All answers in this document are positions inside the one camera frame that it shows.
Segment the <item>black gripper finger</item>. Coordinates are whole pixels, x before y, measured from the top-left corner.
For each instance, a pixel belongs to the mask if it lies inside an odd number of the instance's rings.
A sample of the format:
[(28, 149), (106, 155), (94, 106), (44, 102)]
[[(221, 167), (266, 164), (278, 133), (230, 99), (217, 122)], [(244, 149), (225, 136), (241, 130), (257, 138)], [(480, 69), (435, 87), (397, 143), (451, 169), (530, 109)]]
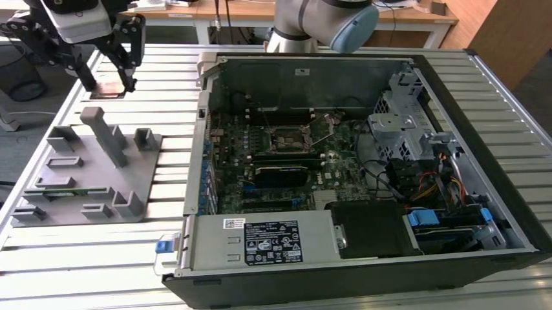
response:
[(86, 91), (97, 88), (97, 80), (78, 46), (66, 43), (59, 35), (51, 35), (46, 22), (36, 21), (31, 12), (20, 11), (7, 21), (7, 27), (46, 63), (59, 65), (79, 78)]
[(111, 34), (97, 40), (97, 48), (118, 69), (125, 92), (135, 91), (135, 69), (142, 65), (146, 44), (146, 17), (121, 15)]

